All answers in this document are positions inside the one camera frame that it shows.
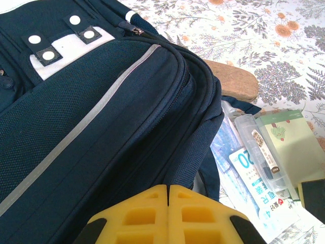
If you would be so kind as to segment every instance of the floral tablecloth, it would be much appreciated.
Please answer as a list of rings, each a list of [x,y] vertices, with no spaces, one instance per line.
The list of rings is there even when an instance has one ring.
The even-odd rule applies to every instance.
[[[261,113],[300,109],[325,150],[325,0],[120,1],[169,41],[254,74]],[[325,225],[299,212],[272,243],[325,243]]]

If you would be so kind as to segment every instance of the backpack strap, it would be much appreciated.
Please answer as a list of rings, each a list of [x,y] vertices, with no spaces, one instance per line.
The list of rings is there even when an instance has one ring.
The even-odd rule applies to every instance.
[[[261,110],[261,108],[253,104],[239,101],[233,97],[222,96],[221,99],[229,102],[232,107],[239,108],[248,114],[254,115]],[[220,177],[211,149],[208,150],[205,158],[202,161],[199,174],[204,184],[207,197],[219,201]]]
[[[261,110],[261,108],[255,106],[251,103],[239,101],[233,97],[222,96],[221,99],[226,102],[229,102],[233,108],[239,108],[247,114],[255,115]]]

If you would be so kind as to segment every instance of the backpack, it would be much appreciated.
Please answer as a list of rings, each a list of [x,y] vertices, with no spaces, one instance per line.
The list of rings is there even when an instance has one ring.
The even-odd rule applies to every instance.
[[[0,23],[0,243],[71,243],[95,213],[191,188],[211,162],[219,80],[126,6],[35,1]]]

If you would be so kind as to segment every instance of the clear plastic box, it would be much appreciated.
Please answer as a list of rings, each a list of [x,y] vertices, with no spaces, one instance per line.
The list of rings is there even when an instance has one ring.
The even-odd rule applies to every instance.
[[[264,153],[266,156],[263,155],[261,147],[256,142],[258,139],[256,139],[256,137],[254,138],[253,134],[257,135],[261,144],[263,142],[266,144],[266,142],[253,115],[246,114],[237,117],[235,119],[235,125],[246,149],[251,156],[252,161],[254,162],[255,167],[257,168],[267,187],[278,194],[279,192],[283,192],[283,190],[292,187],[287,174],[281,166],[278,156],[270,151],[269,153]],[[272,160],[267,162],[265,158],[267,157],[269,159],[269,156],[273,157],[273,162],[275,161],[274,167],[271,167],[270,164]]]

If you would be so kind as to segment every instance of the wooden handle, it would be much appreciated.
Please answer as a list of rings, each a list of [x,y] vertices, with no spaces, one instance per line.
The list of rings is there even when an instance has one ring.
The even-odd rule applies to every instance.
[[[252,102],[258,95],[258,81],[248,71],[204,60],[213,74],[220,80],[222,95],[232,96],[240,101]]]

